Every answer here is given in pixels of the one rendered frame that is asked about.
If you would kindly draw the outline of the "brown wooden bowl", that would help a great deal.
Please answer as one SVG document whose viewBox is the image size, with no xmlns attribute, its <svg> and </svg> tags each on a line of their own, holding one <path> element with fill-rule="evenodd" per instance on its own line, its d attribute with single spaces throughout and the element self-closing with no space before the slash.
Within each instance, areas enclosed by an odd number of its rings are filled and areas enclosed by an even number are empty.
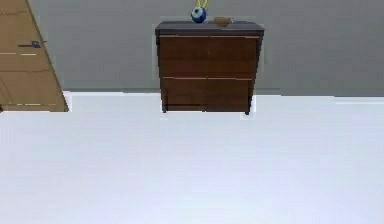
<svg viewBox="0 0 384 224">
<path fill-rule="evenodd" d="M 233 19 L 231 17 L 215 17 L 213 22 L 217 26 L 226 27 L 233 22 Z"/>
</svg>

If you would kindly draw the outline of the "brown wooden room door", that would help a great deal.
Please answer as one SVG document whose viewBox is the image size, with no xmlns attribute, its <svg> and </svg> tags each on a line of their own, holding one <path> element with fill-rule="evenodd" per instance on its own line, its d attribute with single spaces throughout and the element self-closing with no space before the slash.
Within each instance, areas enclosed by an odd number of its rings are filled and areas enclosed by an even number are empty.
<svg viewBox="0 0 384 224">
<path fill-rule="evenodd" d="M 68 112 L 55 69 L 28 0 L 0 0 L 0 113 Z"/>
</svg>

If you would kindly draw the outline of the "blue and white round vase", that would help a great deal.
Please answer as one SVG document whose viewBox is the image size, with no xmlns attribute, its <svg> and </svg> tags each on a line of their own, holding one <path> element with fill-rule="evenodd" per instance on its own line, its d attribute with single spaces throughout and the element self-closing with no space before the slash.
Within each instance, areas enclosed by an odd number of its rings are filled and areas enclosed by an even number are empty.
<svg viewBox="0 0 384 224">
<path fill-rule="evenodd" d="M 191 19 L 195 23 L 203 23 L 206 19 L 207 12 L 203 7 L 195 7 L 191 12 Z"/>
</svg>

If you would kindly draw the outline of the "dark brown chest of drawers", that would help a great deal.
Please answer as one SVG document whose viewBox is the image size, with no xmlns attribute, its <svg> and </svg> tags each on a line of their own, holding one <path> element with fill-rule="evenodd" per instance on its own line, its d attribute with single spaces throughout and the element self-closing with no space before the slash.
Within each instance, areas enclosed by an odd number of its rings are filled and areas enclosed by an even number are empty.
<svg viewBox="0 0 384 224">
<path fill-rule="evenodd" d="M 162 111 L 249 114 L 264 33 L 249 21 L 157 25 Z"/>
</svg>

